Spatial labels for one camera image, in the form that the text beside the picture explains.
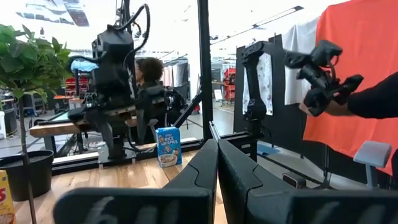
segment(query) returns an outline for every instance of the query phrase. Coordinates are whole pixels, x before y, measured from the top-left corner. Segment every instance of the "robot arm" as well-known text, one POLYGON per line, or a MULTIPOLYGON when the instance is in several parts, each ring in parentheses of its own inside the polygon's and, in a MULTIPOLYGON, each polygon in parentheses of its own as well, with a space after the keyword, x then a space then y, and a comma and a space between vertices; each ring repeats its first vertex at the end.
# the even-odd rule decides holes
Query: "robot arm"
MULTIPOLYGON (((124 6, 124 10, 127 10, 129 1, 125 1, 125 5, 127 6, 124 6)), ((151 119, 151 108, 155 104, 165 103, 163 85, 137 90, 135 83, 134 56, 144 46, 148 35, 143 43, 135 48, 128 27, 135 23, 143 10, 146 10, 148 34, 150 14, 148 5, 144 4, 132 17, 126 15, 127 11, 122 13, 123 18, 120 19, 119 26, 108 25, 104 32, 98 34, 92 43, 93 58, 71 57, 67 67, 70 70, 72 62, 76 59, 86 60, 98 66, 92 71, 94 92, 86 94, 83 107, 70 110, 68 117, 81 129, 101 133, 109 154, 115 152, 117 156, 123 154, 123 144, 118 144, 118 149, 115 149, 115 139, 128 136, 125 121, 131 119, 132 113, 136 114, 138 132, 138 139, 134 142, 141 145, 144 143, 151 119)))
POLYGON ((341 105, 346 103, 348 96, 361 84, 363 77, 353 75, 340 84, 331 60, 333 57, 340 56, 342 52, 343 50, 340 47, 327 40, 321 40, 310 54, 289 52, 264 41, 247 47, 242 54, 243 65, 248 74, 250 94, 248 113, 245 115, 249 119, 263 119, 265 116, 265 105, 262 106, 257 80, 257 64, 259 57, 264 53, 269 55, 284 54, 286 67, 300 69, 296 79, 306 79, 311 83, 312 89, 305 97, 304 104, 309 108, 312 115, 318 116, 323 113, 331 100, 335 100, 341 105))

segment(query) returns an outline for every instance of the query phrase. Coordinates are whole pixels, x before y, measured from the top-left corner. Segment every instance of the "orange backdrop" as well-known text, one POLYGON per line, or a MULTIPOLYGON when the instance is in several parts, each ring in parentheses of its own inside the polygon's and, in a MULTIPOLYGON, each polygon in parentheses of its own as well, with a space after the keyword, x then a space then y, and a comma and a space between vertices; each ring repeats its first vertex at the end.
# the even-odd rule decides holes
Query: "orange backdrop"
MULTIPOLYGON (((354 74, 364 77, 357 91, 398 71, 397 9, 395 0, 351 0, 329 6, 318 22, 317 40, 329 40, 343 48, 336 76, 342 80, 354 74)), ((392 144, 394 152, 398 147, 398 118, 376 120, 323 113, 308 117, 303 138, 351 157, 367 140, 392 144)), ((390 161, 383 171, 392 174, 390 161)))

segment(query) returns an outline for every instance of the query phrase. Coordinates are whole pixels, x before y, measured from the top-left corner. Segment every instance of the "curly hair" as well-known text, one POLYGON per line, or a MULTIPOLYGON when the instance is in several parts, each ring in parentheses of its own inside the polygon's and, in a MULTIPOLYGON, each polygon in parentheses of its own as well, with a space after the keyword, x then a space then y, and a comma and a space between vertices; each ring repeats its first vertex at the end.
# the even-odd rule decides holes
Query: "curly hair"
POLYGON ((155 82, 162 78, 163 62, 157 58, 141 58, 136 60, 145 82, 155 82))

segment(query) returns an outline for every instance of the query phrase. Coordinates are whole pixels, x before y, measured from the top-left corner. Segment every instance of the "potted plant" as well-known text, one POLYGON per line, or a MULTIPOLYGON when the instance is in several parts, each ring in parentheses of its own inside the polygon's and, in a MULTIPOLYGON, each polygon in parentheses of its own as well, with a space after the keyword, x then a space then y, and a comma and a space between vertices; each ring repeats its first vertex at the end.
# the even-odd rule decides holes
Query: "potted plant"
MULTIPOLYGON (((38 93, 47 101, 47 92, 63 85, 69 76, 65 66, 70 50, 53 38, 52 43, 35 38, 34 32, 23 26, 23 31, 0 25, 0 89, 11 91, 18 101, 21 126, 22 153, 28 155, 29 174, 34 197, 51 189, 52 151, 27 152, 24 123, 25 94, 38 93)), ((7 170, 14 201, 29 198, 27 180, 21 156, 9 156, 0 161, 0 169, 7 170)))

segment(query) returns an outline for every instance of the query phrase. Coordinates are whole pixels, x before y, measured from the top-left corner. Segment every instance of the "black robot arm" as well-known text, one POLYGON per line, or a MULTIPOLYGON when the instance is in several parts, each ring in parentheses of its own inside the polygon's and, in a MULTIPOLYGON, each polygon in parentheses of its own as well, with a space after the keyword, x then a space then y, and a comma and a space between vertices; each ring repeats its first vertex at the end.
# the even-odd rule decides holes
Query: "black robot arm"
POLYGON ((262 105, 260 98, 257 74, 259 57, 264 53, 283 54, 286 67, 300 69, 296 79, 306 79, 311 83, 312 87, 304 99, 304 104, 314 116, 323 113, 331 100, 335 100, 341 105, 346 103, 348 96, 357 89, 363 80, 361 75, 353 75, 340 83, 340 80, 336 78, 331 60, 333 57, 339 57, 343 50, 327 40, 319 41, 318 46, 310 54, 290 52, 265 41, 256 42, 242 53, 250 94, 246 117, 251 119, 262 119, 265 116, 265 105, 262 105))

